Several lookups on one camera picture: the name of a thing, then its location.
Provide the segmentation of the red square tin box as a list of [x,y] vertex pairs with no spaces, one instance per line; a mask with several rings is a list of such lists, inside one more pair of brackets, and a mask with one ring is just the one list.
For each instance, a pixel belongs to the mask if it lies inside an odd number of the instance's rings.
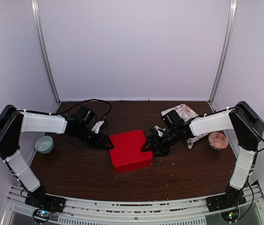
[[124,154],[112,157],[113,169],[116,173],[135,171],[151,165],[152,152],[139,152],[138,154]]

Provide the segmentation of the red tin lid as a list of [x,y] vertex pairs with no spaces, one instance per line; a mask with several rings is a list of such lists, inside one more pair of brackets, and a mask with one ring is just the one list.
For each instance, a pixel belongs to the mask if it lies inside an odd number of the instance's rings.
[[114,148],[110,150],[110,158],[127,153],[138,154],[139,152],[142,152],[141,147],[146,142],[146,137],[142,130],[111,135],[110,139],[114,144]]

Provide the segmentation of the metal serving tongs white handle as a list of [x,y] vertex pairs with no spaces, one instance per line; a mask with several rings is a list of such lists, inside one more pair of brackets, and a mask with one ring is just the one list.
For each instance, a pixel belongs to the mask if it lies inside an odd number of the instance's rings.
[[193,144],[196,142],[196,140],[194,139],[194,138],[190,138],[190,139],[187,139],[186,140],[186,143],[187,143],[187,147],[188,147],[188,149],[192,149],[192,147],[193,147]]

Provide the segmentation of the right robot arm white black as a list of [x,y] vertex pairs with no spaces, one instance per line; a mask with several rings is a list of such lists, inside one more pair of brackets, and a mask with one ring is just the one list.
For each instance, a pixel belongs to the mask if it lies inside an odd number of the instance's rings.
[[237,147],[237,160],[233,174],[227,185],[222,203],[232,207],[240,200],[241,192],[247,185],[250,175],[255,169],[257,156],[264,150],[264,121],[246,101],[240,101],[235,106],[210,114],[198,115],[184,120],[176,110],[162,115],[162,120],[168,131],[159,126],[151,127],[142,152],[150,151],[154,156],[166,156],[177,142],[185,142],[204,134],[220,133]]

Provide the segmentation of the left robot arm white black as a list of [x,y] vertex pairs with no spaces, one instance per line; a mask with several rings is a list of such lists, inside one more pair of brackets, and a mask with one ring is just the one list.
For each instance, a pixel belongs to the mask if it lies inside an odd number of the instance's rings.
[[114,147],[108,134],[100,129],[104,120],[90,127],[95,113],[81,106],[77,112],[37,112],[6,105],[0,113],[0,158],[23,185],[28,197],[39,208],[49,205],[49,197],[41,181],[27,162],[33,154],[32,142],[41,134],[58,134],[81,140],[86,146],[109,150]]

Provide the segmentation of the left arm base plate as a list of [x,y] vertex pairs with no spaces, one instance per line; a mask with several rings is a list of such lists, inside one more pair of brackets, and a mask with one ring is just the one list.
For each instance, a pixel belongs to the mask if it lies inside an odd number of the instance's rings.
[[32,212],[32,218],[36,223],[43,224],[48,222],[54,213],[63,212],[66,199],[52,195],[45,195],[44,201],[41,202],[32,196],[27,196],[25,204],[36,208]]

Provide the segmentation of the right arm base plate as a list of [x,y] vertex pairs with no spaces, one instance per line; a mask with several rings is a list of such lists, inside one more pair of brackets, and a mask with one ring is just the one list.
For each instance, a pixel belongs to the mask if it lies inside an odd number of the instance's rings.
[[228,199],[226,194],[206,198],[209,212],[220,212],[223,221],[232,223],[240,218],[239,206],[246,203],[245,197]]

